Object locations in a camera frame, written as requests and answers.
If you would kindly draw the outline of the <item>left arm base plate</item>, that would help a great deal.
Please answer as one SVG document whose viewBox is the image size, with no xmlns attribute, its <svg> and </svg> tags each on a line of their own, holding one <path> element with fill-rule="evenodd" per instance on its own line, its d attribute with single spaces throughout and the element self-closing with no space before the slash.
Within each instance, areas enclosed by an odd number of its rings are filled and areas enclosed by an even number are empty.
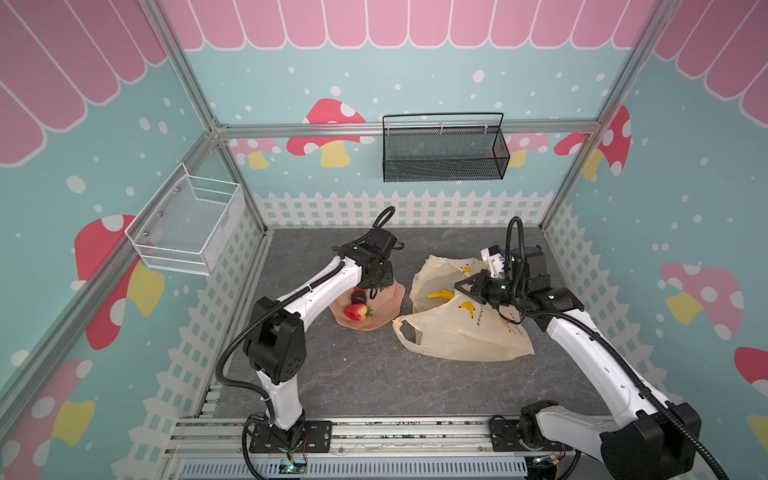
<svg viewBox="0 0 768 480">
<path fill-rule="evenodd" d="M 288 430 L 258 423 L 248 436 L 250 453 L 329 453 L 333 423 L 299 420 Z"/>
</svg>

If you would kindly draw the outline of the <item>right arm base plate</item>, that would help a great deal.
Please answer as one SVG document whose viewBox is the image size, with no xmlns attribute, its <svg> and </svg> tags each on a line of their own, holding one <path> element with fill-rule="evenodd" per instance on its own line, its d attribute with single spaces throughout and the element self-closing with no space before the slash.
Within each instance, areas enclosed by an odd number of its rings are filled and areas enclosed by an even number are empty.
<svg viewBox="0 0 768 480">
<path fill-rule="evenodd" d="M 571 453 L 573 449 L 550 440 L 524 440 L 517 418 L 494 415 L 488 420 L 490 442 L 494 452 L 550 452 L 556 455 Z"/>
</svg>

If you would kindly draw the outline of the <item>long yellow banana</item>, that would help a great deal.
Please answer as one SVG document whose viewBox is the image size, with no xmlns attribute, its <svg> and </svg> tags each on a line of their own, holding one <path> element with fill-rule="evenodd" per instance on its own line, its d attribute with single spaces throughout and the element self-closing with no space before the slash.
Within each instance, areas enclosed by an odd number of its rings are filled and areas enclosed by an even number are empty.
<svg viewBox="0 0 768 480">
<path fill-rule="evenodd" d="M 430 293 L 428 295 L 428 298 L 429 299 L 443 299 L 443 300 L 446 300 L 446 301 L 450 301 L 450 300 L 452 300 L 454 298 L 454 296 L 455 296 L 455 294 L 452 291 L 443 289 L 443 290 L 440 290 L 440 291 L 437 291 L 437 292 Z"/>
</svg>

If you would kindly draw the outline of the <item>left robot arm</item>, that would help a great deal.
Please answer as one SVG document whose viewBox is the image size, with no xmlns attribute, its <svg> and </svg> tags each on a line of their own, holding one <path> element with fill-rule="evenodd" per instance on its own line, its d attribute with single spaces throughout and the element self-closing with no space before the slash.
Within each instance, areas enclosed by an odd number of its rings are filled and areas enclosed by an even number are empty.
<svg viewBox="0 0 768 480">
<path fill-rule="evenodd" d="M 266 414 L 251 421 L 266 426 L 266 442 L 285 451 L 306 437 L 305 411 L 297 375 L 306 361 L 306 330 L 342 294 L 355 287 L 380 290 L 394 283 L 391 253 L 404 248 L 391 232 L 373 227 L 362 237 L 335 247 L 330 263 L 292 292 L 263 297 L 250 310 L 243 331 L 225 348 L 215 366 L 218 383 L 249 390 L 265 402 Z M 229 378 L 225 366 L 241 348 L 257 372 L 256 383 Z"/>
</svg>

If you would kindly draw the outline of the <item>red apple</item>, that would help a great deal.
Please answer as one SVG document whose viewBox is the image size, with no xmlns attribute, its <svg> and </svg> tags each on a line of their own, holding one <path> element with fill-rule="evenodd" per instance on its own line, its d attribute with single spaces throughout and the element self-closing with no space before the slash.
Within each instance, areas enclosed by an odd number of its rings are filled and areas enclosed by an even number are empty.
<svg viewBox="0 0 768 480">
<path fill-rule="evenodd" d="M 373 314 L 372 309 L 368 305 L 349 305 L 343 313 L 347 319 L 353 322 L 362 322 L 370 318 Z"/>
</svg>

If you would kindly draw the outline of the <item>dark plum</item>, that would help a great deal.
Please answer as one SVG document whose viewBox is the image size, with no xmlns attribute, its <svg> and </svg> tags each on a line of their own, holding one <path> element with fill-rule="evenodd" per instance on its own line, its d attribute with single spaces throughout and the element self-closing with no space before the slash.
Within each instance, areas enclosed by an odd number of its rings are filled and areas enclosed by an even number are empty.
<svg viewBox="0 0 768 480">
<path fill-rule="evenodd" d="M 368 294 L 366 290 L 354 289 L 350 296 L 350 302 L 352 305 L 366 305 L 368 302 Z"/>
</svg>

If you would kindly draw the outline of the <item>banana print plastic bag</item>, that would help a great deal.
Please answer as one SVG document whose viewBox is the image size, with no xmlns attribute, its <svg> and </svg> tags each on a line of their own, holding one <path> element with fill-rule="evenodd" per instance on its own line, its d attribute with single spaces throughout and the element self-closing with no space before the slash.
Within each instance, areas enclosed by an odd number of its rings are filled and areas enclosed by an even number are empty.
<svg viewBox="0 0 768 480">
<path fill-rule="evenodd" d="M 503 362 L 533 355 L 525 328 L 505 321 L 493 308 L 457 292 L 454 284 L 479 273 L 485 262 L 431 255 L 414 275 L 412 313 L 396 318 L 393 330 L 409 351 L 454 361 Z M 452 300 L 429 299 L 440 290 Z"/>
</svg>

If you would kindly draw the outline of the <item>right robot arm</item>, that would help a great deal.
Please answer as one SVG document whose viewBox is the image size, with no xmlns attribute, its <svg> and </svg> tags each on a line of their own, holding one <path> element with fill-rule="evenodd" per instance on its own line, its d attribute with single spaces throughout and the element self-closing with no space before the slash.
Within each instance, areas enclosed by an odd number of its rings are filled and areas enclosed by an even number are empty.
<svg viewBox="0 0 768 480">
<path fill-rule="evenodd" d="M 575 362 L 597 390 L 611 417 L 573 412 L 555 401 L 522 408 L 517 436 L 529 449 L 552 443 L 600 461 L 615 479 L 671 479 L 701 458 L 718 479 L 727 474 L 699 439 L 701 419 L 686 403 L 673 403 L 648 383 L 598 331 L 583 303 L 567 288 L 555 288 L 540 248 L 517 253 L 499 246 L 481 253 L 479 273 L 456 290 L 498 313 L 512 308 L 517 325 L 530 318 Z"/>
</svg>

